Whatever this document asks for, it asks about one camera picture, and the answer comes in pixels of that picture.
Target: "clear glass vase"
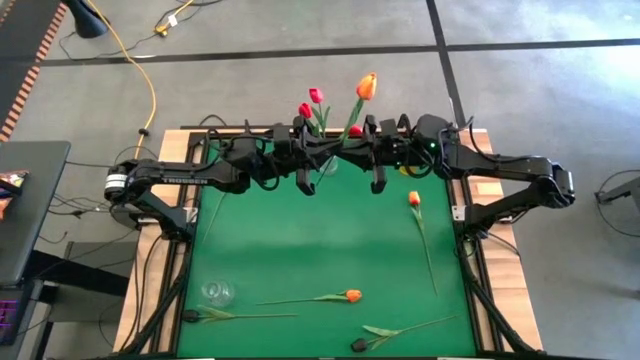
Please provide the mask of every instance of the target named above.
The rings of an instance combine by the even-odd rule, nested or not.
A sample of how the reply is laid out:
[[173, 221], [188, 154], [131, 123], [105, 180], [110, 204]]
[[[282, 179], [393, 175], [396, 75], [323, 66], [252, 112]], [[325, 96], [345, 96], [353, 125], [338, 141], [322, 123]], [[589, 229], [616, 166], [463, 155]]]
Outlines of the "clear glass vase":
[[338, 158], [332, 156], [320, 167], [320, 174], [324, 176], [331, 176], [338, 171]]

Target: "green mat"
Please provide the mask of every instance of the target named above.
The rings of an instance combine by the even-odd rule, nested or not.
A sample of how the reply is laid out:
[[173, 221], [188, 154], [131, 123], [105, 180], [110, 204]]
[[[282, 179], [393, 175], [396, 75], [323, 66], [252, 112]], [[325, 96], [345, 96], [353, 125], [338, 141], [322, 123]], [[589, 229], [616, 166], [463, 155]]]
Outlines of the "green mat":
[[[445, 183], [435, 176], [412, 179], [391, 168], [387, 175], [380, 195], [370, 192], [371, 173], [342, 160], [313, 197], [298, 190], [295, 176], [282, 179], [273, 192], [253, 183], [245, 194], [225, 196], [205, 239], [222, 196], [206, 188], [185, 309], [209, 306], [201, 288], [219, 279], [236, 291], [224, 311], [299, 316], [183, 323], [178, 356], [354, 356], [358, 354], [351, 351], [351, 342], [375, 337], [362, 325], [403, 329], [451, 315], [459, 316], [407, 332], [360, 355], [473, 355]], [[422, 198], [437, 297], [408, 205], [411, 190], [418, 190]], [[361, 290], [360, 302], [255, 305], [347, 289]]]

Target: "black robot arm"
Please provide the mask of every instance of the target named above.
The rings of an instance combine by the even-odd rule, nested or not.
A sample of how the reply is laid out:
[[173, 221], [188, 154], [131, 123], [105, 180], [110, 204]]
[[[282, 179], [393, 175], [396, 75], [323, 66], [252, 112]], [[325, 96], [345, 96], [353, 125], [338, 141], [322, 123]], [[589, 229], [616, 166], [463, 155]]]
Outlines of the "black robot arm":
[[[166, 238], [189, 241], [193, 233], [186, 211], [173, 208], [151, 193], [155, 184], [213, 186], [220, 191], [241, 194], [254, 181], [267, 191], [275, 190], [281, 177], [295, 174], [296, 185], [306, 195], [315, 194], [311, 171], [332, 156], [370, 171], [371, 191], [384, 190], [386, 167], [405, 167], [412, 177], [433, 172], [445, 180], [467, 175], [519, 180], [530, 183], [520, 192], [488, 205], [454, 208], [454, 219], [467, 233], [488, 230], [497, 220], [537, 206], [562, 208], [574, 201], [571, 173], [542, 157], [492, 158], [459, 144], [457, 132], [444, 119], [423, 115], [411, 127], [406, 115], [399, 122], [380, 122], [368, 115], [359, 139], [321, 139], [312, 134], [311, 124], [296, 117], [293, 126], [276, 124], [268, 133], [255, 135], [248, 124], [244, 133], [228, 141], [206, 137], [206, 145], [218, 156], [208, 164], [128, 160], [110, 169], [105, 198], [114, 206], [130, 204], [158, 220]], [[272, 143], [273, 149], [266, 150]], [[412, 170], [421, 169], [419, 173]]]

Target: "wooden board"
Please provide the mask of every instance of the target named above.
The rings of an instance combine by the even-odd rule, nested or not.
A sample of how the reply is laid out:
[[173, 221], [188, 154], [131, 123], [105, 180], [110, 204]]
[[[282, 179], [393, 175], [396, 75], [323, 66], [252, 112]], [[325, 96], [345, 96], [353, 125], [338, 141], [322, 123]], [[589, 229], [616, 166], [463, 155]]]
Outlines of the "wooden board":
[[[236, 130], [223, 130], [221, 132], [234, 132]], [[168, 130], [165, 132], [162, 148], [159, 158], [164, 161], [183, 162], [185, 160], [188, 148], [190, 134], [194, 131], [190, 130]], [[471, 146], [469, 134], [464, 131], [460, 135], [464, 145]], [[486, 130], [474, 130], [474, 137], [481, 150], [491, 153], [491, 144]], [[500, 199], [503, 196], [500, 181], [496, 179], [482, 178], [472, 176], [469, 178], [469, 185], [473, 201], [480, 204], [486, 204]], [[463, 204], [462, 190], [458, 182], [454, 182], [454, 189], [458, 204]], [[179, 187], [175, 185], [156, 185], [153, 193], [163, 199], [169, 205], [176, 205], [178, 200]], [[188, 189], [188, 193], [193, 193], [193, 189]], [[509, 241], [514, 246], [515, 238], [513, 230], [509, 225], [495, 225], [491, 232]], [[145, 260], [149, 257], [149, 250], [156, 237], [160, 234], [157, 225], [149, 225], [142, 229], [138, 243], [137, 253], [137, 269], [138, 269], [138, 289], [140, 293], [145, 291], [145, 299], [142, 306], [141, 319], [142, 325], [155, 310], [158, 304], [159, 291], [162, 283], [162, 274], [164, 266], [167, 262], [168, 242], [160, 241], [154, 248], [147, 269], [147, 281], [145, 289], [142, 289], [142, 271]], [[529, 292], [524, 279], [520, 259], [509, 249], [492, 240], [483, 242], [483, 250], [487, 263], [487, 269], [491, 286], [493, 290], [494, 301], [500, 311], [507, 318], [511, 326], [520, 334], [522, 339], [536, 349], [541, 349], [542, 344], [540, 335], [536, 325], [533, 309], [529, 300]], [[174, 268], [174, 277], [178, 271], [182, 256], [178, 255], [177, 266]], [[131, 326], [134, 325], [136, 313], [136, 295], [134, 272], [132, 271], [131, 281], [122, 309], [120, 325], [114, 343], [114, 351], [119, 351], [123, 346]], [[487, 315], [482, 305], [476, 300], [478, 308], [478, 317], [480, 320], [481, 333], [486, 350], [494, 349], [491, 342], [491, 335]], [[175, 316], [175, 302], [167, 311], [162, 327], [162, 335], [160, 338], [159, 351], [168, 351], [171, 341], [171, 327]]]

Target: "keyboard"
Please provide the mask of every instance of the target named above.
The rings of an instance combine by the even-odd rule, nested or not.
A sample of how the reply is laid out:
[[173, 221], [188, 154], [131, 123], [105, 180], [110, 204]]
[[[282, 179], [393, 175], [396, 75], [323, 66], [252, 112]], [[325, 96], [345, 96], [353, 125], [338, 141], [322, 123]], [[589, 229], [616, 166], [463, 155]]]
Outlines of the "keyboard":
[[21, 288], [0, 288], [0, 345], [13, 345], [29, 304], [33, 283]]

